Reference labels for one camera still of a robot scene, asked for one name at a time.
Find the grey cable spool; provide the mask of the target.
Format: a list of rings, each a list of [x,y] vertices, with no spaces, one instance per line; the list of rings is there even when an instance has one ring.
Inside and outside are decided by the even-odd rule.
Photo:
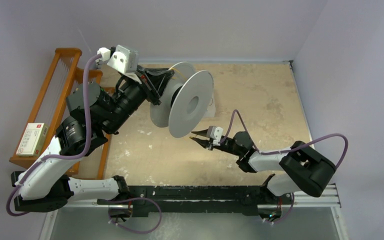
[[[174,138],[182,138],[203,118],[213,95],[214,79],[209,71],[197,71],[186,61],[169,69],[174,70],[174,76],[161,96],[161,104],[150,105],[150,119],[159,128],[167,127]]]

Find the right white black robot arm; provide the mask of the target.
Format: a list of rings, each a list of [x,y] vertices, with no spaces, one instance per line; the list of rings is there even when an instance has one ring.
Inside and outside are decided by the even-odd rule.
[[[291,147],[264,155],[256,149],[246,131],[237,132],[217,142],[220,129],[195,131],[192,140],[210,151],[216,149],[237,156],[236,164],[245,173],[280,171],[263,183],[260,196],[268,204],[287,193],[302,191],[312,197],[320,197],[336,173],[335,164],[303,141]]]

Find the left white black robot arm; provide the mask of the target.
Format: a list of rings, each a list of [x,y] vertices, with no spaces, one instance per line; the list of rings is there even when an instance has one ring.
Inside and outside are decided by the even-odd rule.
[[[102,180],[70,177],[67,171],[108,142],[144,101],[159,105],[174,76],[169,68],[138,66],[133,80],[122,75],[113,93],[96,82],[85,82],[66,98],[69,116],[56,129],[48,147],[26,171],[11,174],[13,191],[6,210],[18,217],[47,213],[69,202],[101,199],[122,205],[131,197],[126,180],[113,176]]]

